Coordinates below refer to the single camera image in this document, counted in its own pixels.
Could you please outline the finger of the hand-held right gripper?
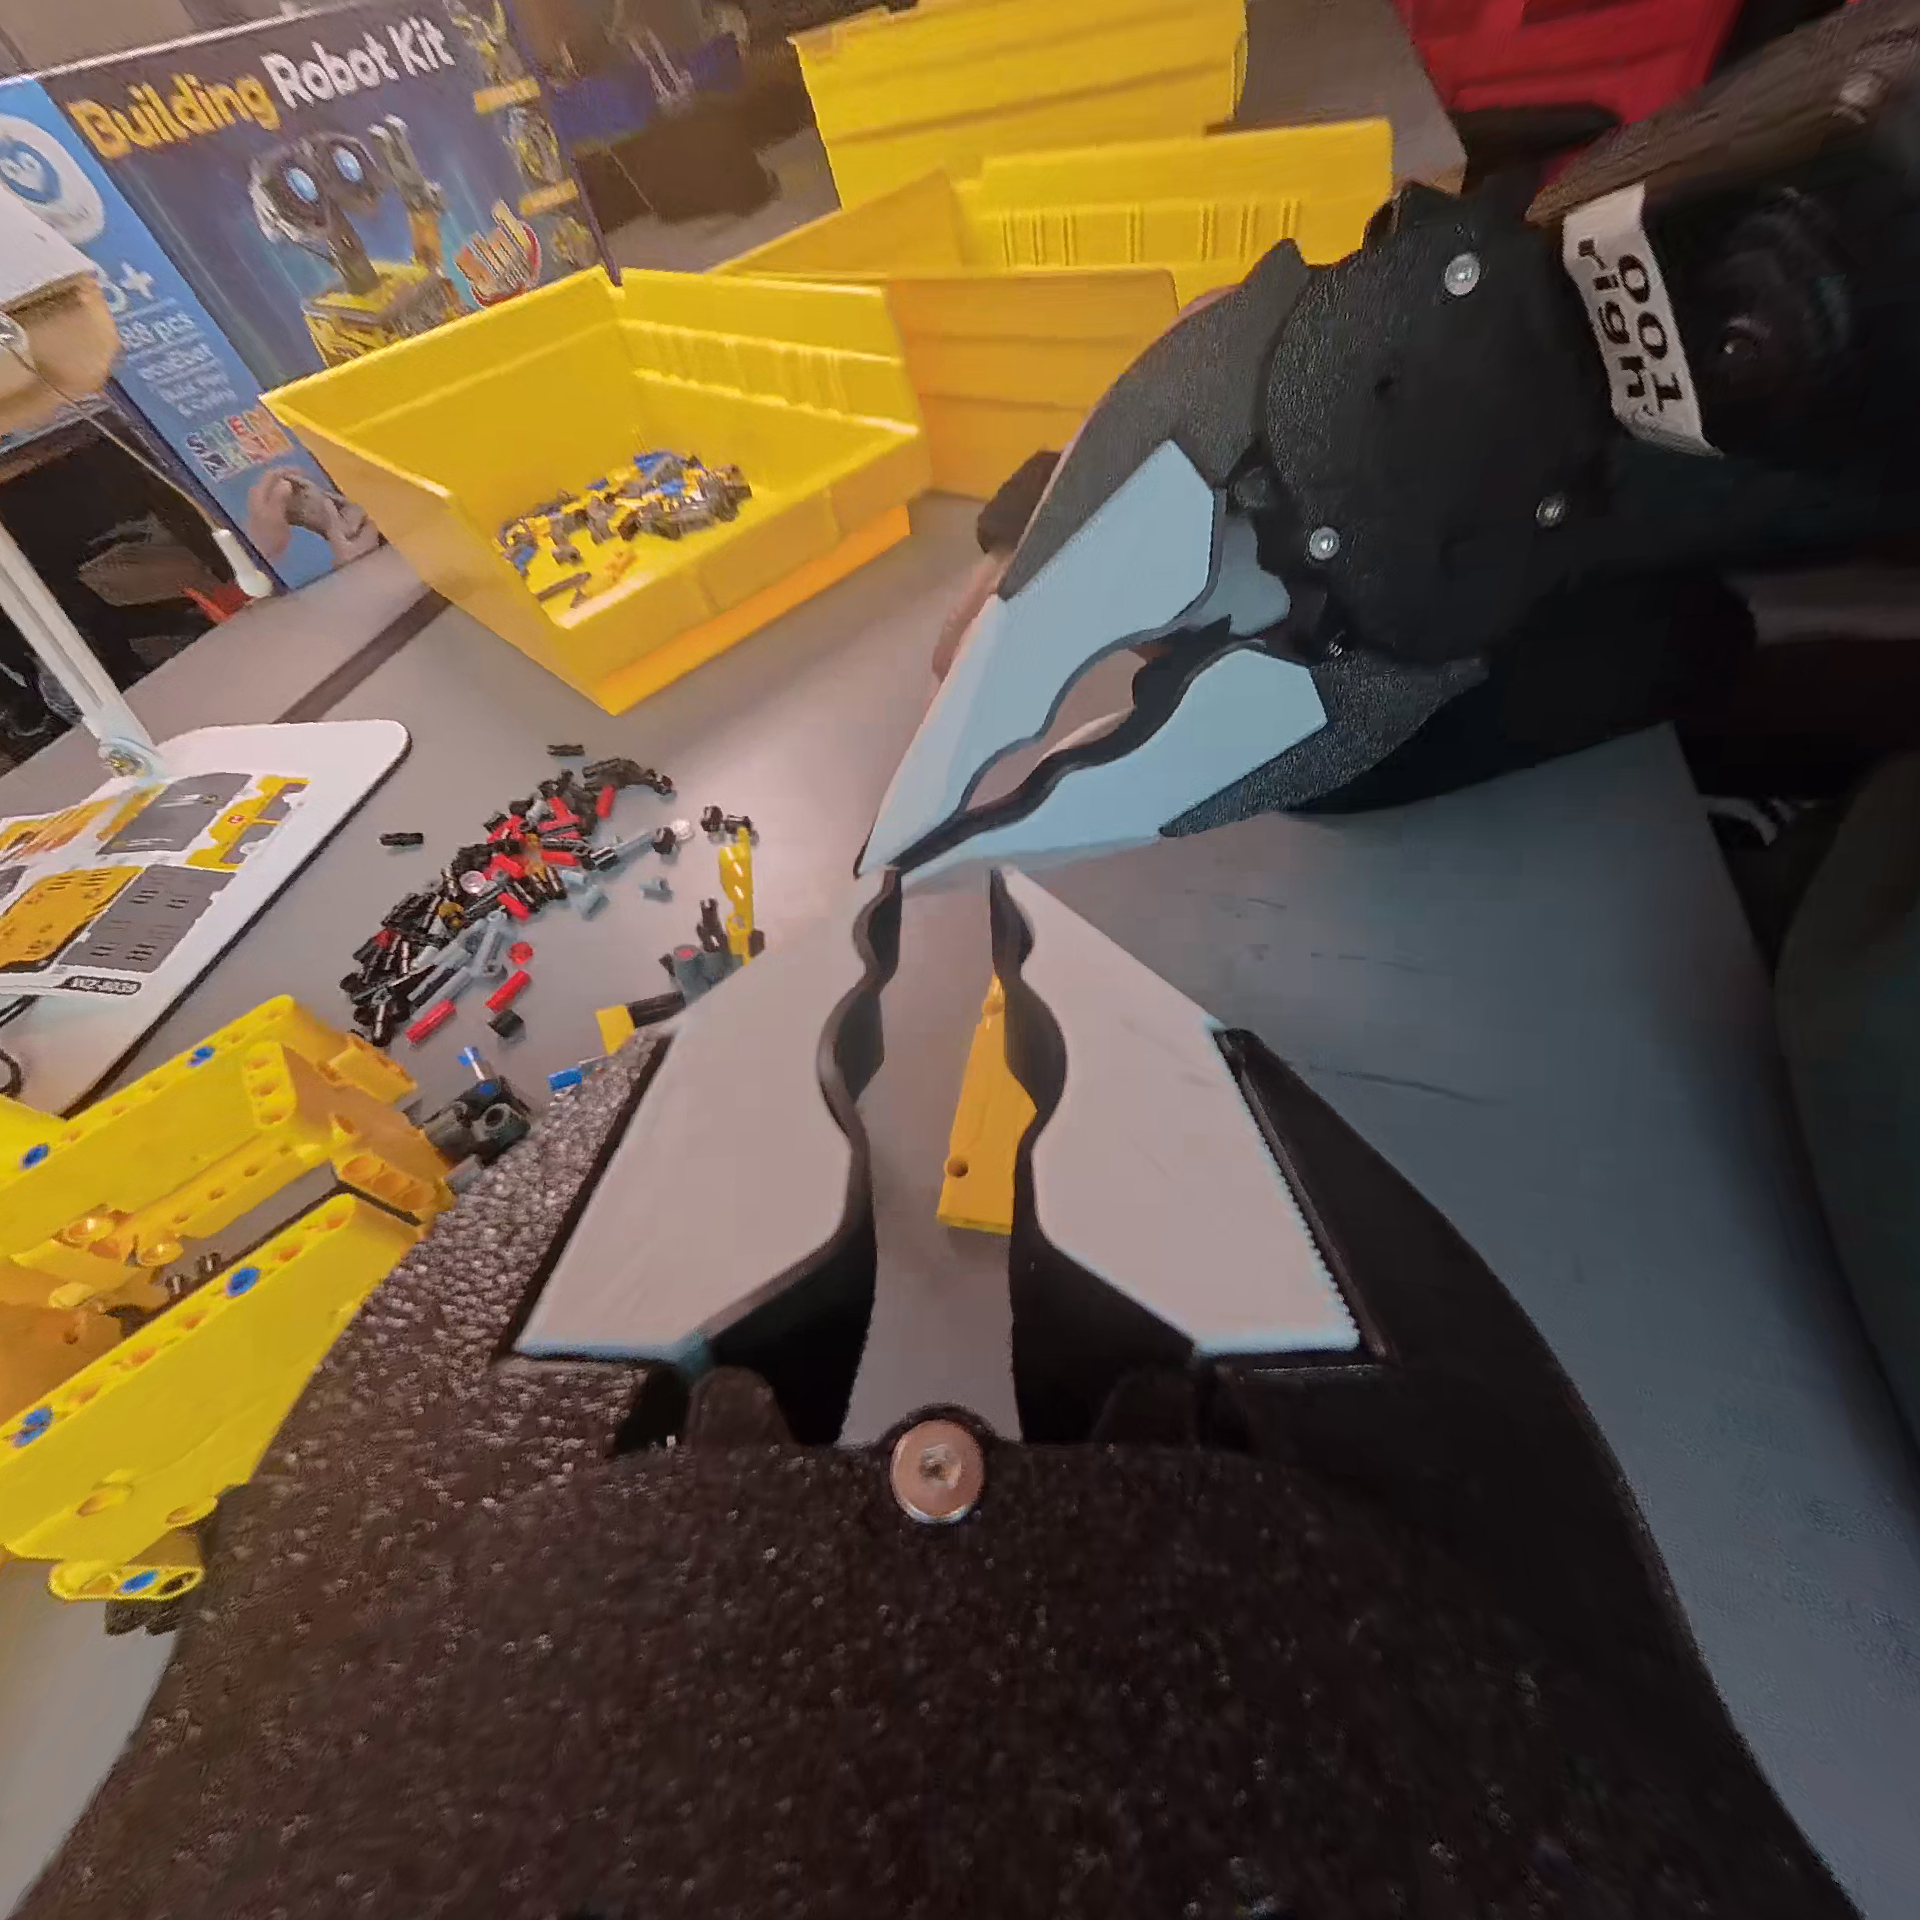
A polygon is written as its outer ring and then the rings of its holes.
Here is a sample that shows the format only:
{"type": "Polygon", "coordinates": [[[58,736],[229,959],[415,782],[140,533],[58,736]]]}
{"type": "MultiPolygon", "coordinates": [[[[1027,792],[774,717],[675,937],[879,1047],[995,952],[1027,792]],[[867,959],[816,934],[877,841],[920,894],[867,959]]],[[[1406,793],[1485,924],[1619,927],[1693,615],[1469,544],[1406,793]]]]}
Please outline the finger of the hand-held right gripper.
{"type": "Polygon", "coordinates": [[[1234,646],[1269,652],[1259,635],[1282,619],[1275,606],[1284,601],[1254,559],[1252,533],[1228,532],[1225,499],[1179,447],[1157,447],[1031,582],[979,611],[854,872],[891,870],[891,826],[912,834],[972,805],[990,770],[1046,733],[1097,662],[1153,641],[1170,641],[1160,660],[1176,662],[1234,646]]]}
{"type": "Polygon", "coordinates": [[[1075,731],[1004,795],[912,831],[888,826],[887,865],[931,886],[1134,852],[1326,723],[1310,667],[1260,646],[1164,658],[1136,674],[1129,711],[1075,731]]]}

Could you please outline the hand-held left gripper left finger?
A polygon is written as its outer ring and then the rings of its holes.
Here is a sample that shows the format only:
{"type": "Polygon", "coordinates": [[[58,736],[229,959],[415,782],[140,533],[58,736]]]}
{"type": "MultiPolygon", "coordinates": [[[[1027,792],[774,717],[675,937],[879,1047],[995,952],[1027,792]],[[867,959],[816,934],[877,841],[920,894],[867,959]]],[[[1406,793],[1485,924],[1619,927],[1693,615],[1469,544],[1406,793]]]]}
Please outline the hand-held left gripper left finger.
{"type": "Polygon", "coordinates": [[[540,1273],[515,1353],[767,1384],[842,1437],[877,1293],[858,1097],[885,1061],[900,874],[700,998],[663,1041],[540,1273]]]}

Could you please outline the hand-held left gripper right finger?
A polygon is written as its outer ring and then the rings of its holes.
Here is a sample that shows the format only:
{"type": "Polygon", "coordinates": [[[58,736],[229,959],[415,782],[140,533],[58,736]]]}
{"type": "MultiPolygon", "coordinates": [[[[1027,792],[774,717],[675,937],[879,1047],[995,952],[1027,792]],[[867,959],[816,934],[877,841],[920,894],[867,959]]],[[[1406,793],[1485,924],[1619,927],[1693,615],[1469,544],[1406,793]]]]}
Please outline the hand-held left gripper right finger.
{"type": "Polygon", "coordinates": [[[1324,1367],[1359,1315],[1228,1028],[1018,872],[988,884],[1017,1148],[1013,1379],[1031,1444],[1134,1376],[1324,1367]]]}

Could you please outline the yellow lego panel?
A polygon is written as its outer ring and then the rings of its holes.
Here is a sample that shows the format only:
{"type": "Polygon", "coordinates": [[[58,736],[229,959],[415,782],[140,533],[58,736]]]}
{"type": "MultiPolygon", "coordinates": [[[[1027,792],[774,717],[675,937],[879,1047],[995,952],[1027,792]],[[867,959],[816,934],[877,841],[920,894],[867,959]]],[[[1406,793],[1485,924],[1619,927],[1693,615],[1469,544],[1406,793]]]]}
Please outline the yellow lego panel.
{"type": "Polygon", "coordinates": [[[936,1218],[942,1225],[1010,1236],[1018,1148],[1036,1104],[1007,1061],[1007,995],[988,982],[972,1028],[942,1162],[936,1218]]]}

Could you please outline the grey yellow lego rack assembly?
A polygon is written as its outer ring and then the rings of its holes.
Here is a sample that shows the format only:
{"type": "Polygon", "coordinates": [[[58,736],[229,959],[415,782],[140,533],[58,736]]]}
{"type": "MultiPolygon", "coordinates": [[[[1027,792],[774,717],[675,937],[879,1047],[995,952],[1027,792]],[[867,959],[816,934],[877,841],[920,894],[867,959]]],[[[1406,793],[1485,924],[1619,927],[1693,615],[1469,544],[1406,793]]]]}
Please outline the grey yellow lego rack assembly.
{"type": "Polygon", "coordinates": [[[742,972],[764,947],[756,924],[756,826],[750,815],[707,805],[700,830],[719,847],[719,898],[699,907],[692,944],[663,957],[671,977],[664,994],[632,999],[625,1007],[628,1032],[660,1026],[742,972]]]}

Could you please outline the pile of small lego pins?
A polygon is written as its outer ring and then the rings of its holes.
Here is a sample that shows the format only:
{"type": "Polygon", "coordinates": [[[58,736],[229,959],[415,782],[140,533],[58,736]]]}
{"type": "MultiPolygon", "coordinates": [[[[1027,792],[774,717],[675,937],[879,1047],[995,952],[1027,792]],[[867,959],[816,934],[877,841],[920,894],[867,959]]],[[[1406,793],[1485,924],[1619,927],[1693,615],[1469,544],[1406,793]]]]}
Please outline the pile of small lego pins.
{"type": "Polygon", "coordinates": [[[675,899],[671,867],[692,841],[719,846],[696,815],[620,827],[626,795],[680,799],[677,782],[628,753],[593,757],[581,742],[546,748],[554,770],[493,810],[421,886],[393,902],[352,949],[340,992],[356,1033],[378,1050],[417,1050],[473,1011],[483,1032],[519,1043],[538,949],[530,927],[567,909],[588,922],[612,903],[612,884],[638,870],[647,899],[675,899]]]}

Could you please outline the heap of mixed lego pieces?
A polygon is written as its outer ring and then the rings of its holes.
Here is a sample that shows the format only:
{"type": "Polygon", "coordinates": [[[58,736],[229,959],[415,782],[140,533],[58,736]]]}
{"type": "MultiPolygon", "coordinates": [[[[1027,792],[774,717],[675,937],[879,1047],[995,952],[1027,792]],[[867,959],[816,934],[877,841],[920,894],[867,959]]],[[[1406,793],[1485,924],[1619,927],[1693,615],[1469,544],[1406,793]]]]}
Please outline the heap of mixed lego pieces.
{"type": "Polygon", "coordinates": [[[733,461],[644,447],[583,490],[502,519],[493,544],[536,604],[578,611],[636,582],[663,546],[736,521],[754,496],[733,461]]]}

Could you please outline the large yellow black lego model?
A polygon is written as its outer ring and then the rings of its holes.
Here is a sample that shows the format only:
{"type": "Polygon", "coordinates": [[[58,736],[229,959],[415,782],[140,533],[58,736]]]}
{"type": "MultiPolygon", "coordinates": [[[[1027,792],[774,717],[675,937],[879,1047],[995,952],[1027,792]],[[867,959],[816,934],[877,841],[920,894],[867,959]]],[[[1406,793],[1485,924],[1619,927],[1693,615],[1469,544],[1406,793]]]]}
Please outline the large yellow black lego model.
{"type": "Polygon", "coordinates": [[[288,995],[71,1116],[5,1056],[3,1552],[110,1631],[166,1630],[222,1500],[528,1099],[417,1079],[288,995]]]}

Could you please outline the lego instruction booklet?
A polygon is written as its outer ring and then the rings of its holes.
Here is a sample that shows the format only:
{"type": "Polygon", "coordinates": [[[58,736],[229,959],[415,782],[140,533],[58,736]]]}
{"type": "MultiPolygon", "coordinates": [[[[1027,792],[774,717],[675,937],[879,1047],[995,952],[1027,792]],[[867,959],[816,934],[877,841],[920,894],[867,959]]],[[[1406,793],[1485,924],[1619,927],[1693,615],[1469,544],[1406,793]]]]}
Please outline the lego instruction booklet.
{"type": "Polygon", "coordinates": [[[288,773],[143,780],[3,821],[3,979],[23,995],[136,998],[304,803],[288,773]]]}

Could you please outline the person's right hand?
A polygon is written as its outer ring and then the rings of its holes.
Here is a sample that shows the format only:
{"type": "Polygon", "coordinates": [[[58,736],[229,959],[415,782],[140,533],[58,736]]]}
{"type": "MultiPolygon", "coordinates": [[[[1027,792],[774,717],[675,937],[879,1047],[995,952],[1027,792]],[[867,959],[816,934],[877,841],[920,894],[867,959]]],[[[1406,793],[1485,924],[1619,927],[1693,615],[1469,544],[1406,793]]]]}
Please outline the person's right hand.
{"type": "Polygon", "coordinates": [[[971,628],[988,600],[998,592],[1061,460],[1061,447],[1036,449],[981,508],[975,519],[979,557],[972,563],[972,573],[965,588],[961,588],[948,606],[932,647],[931,672],[936,681],[948,678],[952,660],[958,656],[971,628]]]}

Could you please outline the yellow plastic storage bin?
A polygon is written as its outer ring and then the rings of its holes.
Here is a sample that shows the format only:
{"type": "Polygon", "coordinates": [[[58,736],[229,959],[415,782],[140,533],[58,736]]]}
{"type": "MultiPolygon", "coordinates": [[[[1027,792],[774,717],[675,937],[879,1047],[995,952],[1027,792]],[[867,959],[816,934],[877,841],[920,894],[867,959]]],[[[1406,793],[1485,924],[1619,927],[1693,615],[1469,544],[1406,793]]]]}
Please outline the yellow plastic storage bin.
{"type": "Polygon", "coordinates": [[[836,197],[986,161],[1213,131],[1246,73],[1243,1],[926,1],[788,38],[836,197]]]}
{"type": "Polygon", "coordinates": [[[304,377],[268,405],[421,580],[620,713],[902,541],[932,485],[882,290],[581,271],[304,377]],[[496,527],[642,449],[739,465],[741,515],[553,611],[496,527]]]}
{"type": "Polygon", "coordinates": [[[1051,213],[986,211],[931,172],[720,259],[723,276],[877,285],[925,419],[931,487],[988,499],[1180,314],[1164,261],[1098,261],[1051,213]]]}
{"type": "Polygon", "coordinates": [[[957,188],[971,259],[998,271],[1164,271],[1176,299],[1279,244],[1355,253],[1394,194],[1387,117],[997,155],[957,188]]]}

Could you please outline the pale rounded board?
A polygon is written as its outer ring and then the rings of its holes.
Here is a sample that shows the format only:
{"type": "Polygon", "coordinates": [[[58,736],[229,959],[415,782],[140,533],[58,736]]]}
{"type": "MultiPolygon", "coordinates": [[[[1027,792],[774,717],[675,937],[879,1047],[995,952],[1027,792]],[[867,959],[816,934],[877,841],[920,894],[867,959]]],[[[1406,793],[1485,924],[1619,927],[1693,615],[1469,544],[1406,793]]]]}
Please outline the pale rounded board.
{"type": "Polygon", "coordinates": [[[408,730],[389,720],[208,726],[166,737],[156,776],[71,765],[62,785],[29,795],[5,780],[5,817],[56,812],[143,782],[210,772],[288,773],[308,782],[301,810],[215,902],[179,955],[136,998],[24,995],[5,987],[5,1054],[31,1106],[68,1114],[109,1088],[176,1006],[199,989],[407,757],[408,730]]]}

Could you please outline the dark box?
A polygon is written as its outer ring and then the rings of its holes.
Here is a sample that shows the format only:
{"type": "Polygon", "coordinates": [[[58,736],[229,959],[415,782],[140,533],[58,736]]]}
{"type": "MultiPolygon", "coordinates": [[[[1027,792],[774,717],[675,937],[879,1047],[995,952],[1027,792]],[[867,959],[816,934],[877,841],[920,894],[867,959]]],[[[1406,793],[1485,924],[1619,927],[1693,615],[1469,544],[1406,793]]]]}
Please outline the dark box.
{"type": "Polygon", "coordinates": [[[573,160],[614,278],[717,269],[842,204],[815,128],[756,147],[726,101],[660,115],[623,142],[576,147],[573,160]]]}

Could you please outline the robot print cardboard box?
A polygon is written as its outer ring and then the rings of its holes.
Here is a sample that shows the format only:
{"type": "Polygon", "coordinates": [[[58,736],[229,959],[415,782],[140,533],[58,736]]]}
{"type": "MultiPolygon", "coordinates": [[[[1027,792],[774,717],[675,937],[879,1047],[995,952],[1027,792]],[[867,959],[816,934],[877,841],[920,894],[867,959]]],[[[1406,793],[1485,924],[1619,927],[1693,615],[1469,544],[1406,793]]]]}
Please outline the robot print cardboard box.
{"type": "Polygon", "coordinates": [[[607,259],[512,4],[312,8],[39,84],[262,390],[607,259]]]}

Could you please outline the blue printed cardboard box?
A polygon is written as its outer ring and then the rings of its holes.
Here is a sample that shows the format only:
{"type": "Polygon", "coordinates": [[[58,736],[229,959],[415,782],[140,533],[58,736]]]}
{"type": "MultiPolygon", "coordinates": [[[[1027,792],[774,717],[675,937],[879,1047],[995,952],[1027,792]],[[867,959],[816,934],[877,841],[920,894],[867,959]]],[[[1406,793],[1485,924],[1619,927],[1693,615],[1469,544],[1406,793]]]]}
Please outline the blue printed cardboard box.
{"type": "Polygon", "coordinates": [[[286,431],[224,328],[32,78],[3,85],[5,188],[78,248],[118,334],[109,396],[285,590],[376,552],[373,517],[286,431]]]}

